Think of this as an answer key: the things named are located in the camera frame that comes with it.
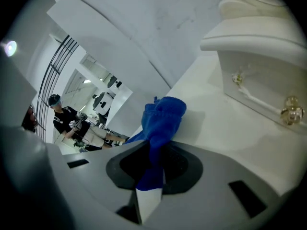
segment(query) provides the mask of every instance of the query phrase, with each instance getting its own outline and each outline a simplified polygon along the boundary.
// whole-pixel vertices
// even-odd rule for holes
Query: person
[[[125,142],[125,139],[108,134],[103,129],[79,120],[76,117],[78,112],[70,106],[62,108],[61,99],[58,94],[53,94],[49,97],[48,105],[54,110],[54,127],[66,138],[83,141],[86,144],[104,149],[111,147],[105,144],[104,139]]]

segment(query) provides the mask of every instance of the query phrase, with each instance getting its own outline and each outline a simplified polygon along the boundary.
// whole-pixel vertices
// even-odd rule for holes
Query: white wall
[[[170,90],[135,43],[83,1],[60,0],[47,13],[133,92],[161,98]]]
[[[91,81],[97,88],[99,88],[101,91],[107,91],[107,85],[100,81],[99,76],[97,74],[94,74],[91,70],[83,66],[82,64],[79,64],[76,66],[76,69],[78,72],[80,72],[86,79]]]
[[[46,40],[45,45],[43,45],[43,47],[41,48],[41,52],[36,58],[36,61],[33,63],[31,69],[32,73],[29,74],[29,76],[27,77],[30,84],[37,91],[36,96],[32,101],[35,108],[37,105],[38,92],[42,84],[45,72],[59,46],[60,43],[49,36]]]
[[[61,96],[62,105],[70,106],[76,111],[79,111],[92,98],[95,91],[96,87],[91,84],[88,87],[65,94]]]
[[[29,0],[6,35],[5,40],[17,43],[17,50],[11,59],[27,79],[37,70],[35,61],[49,40],[49,34],[57,34],[59,30],[46,14],[53,4],[54,0]]]
[[[81,47],[77,47],[74,53],[71,55],[69,60],[66,62],[65,67],[63,68],[56,86],[54,87],[53,93],[63,95],[66,85],[68,84],[70,77],[74,73],[76,66],[80,64],[80,61],[85,56],[86,51]],[[53,117],[54,111],[49,108],[47,115],[47,125],[46,125],[46,142],[53,143]]]
[[[172,87],[220,21],[220,0],[83,0],[147,55]]]

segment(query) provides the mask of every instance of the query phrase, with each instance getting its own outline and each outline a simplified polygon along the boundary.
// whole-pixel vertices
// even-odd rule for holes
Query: blue towel
[[[137,140],[148,140],[150,143],[150,169],[137,184],[137,189],[148,191],[163,187],[163,168],[161,165],[161,147],[168,143],[177,132],[181,118],[186,112],[187,105],[180,99],[164,97],[154,98],[154,104],[146,104],[142,117],[143,130],[130,138],[127,143]]]

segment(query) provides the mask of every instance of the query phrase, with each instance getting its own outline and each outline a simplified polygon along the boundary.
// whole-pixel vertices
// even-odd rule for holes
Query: gold drawer handle
[[[298,124],[304,117],[304,108],[298,104],[296,96],[289,96],[284,102],[281,119],[287,125]]]

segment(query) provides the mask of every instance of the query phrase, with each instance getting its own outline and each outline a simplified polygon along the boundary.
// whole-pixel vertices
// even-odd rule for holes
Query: white counter
[[[187,104],[173,141],[235,159],[279,195],[298,185],[307,164],[307,137],[226,96],[217,55],[199,57],[167,96]]]

